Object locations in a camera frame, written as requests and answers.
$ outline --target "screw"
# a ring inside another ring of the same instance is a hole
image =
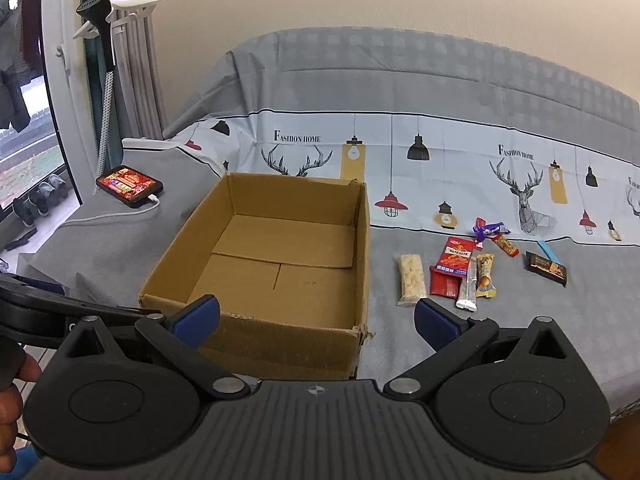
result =
[[[220,377],[213,383],[213,389],[220,394],[236,394],[244,388],[244,381],[237,377]]]
[[[396,394],[410,395],[420,389],[420,383],[411,377],[398,377],[389,383],[389,387]]]

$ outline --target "beige wall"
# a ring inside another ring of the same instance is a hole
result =
[[[168,0],[154,34],[169,120],[249,38],[293,27],[410,28],[540,56],[640,100],[640,0]]]

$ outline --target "teal curtain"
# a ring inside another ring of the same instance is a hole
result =
[[[92,112],[94,116],[95,139],[97,146],[99,146],[100,128],[102,125],[102,90],[104,89],[104,79],[106,74],[104,53],[102,51],[100,38],[84,40],[84,52],[86,56],[89,92],[91,95]],[[111,104],[111,120],[109,123],[109,140],[107,147],[107,159],[104,162],[104,169],[110,170],[122,163],[122,141],[120,140],[120,133],[118,130],[115,99]]]

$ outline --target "white door frame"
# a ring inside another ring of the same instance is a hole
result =
[[[42,0],[42,49],[53,113],[80,198],[94,193],[98,161],[83,40],[81,0]]]

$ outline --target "ribbed black surface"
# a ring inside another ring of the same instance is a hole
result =
[[[587,465],[523,474],[479,463],[451,447],[418,404],[389,400],[377,393],[371,381],[265,381],[249,398],[214,405],[195,434],[152,462],[89,472],[47,459],[26,478],[490,480],[524,476],[602,478]]]

